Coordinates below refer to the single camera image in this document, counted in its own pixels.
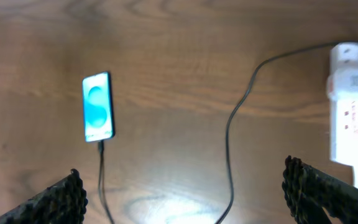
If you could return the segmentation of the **blue Galaxy smartphone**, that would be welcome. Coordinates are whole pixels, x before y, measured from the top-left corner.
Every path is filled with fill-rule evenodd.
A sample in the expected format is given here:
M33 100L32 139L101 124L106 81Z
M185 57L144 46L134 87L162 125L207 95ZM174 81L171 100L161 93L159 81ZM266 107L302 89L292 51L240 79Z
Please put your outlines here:
M115 131L111 74L108 71L82 80L85 141L113 138Z

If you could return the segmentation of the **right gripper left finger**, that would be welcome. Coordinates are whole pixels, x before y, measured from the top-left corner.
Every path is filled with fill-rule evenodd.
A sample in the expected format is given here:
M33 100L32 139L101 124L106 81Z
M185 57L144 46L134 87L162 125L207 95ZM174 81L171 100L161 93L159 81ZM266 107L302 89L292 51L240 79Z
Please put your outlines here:
M0 224L82 224L86 190L76 169L16 208L0 216Z

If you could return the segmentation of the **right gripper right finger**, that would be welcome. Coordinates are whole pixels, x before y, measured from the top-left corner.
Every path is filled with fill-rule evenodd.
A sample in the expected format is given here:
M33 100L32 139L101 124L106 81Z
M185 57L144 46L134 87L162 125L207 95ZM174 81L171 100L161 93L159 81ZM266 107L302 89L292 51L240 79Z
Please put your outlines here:
M321 172L301 159L285 159L282 189L291 216L297 223L358 224L358 189Z

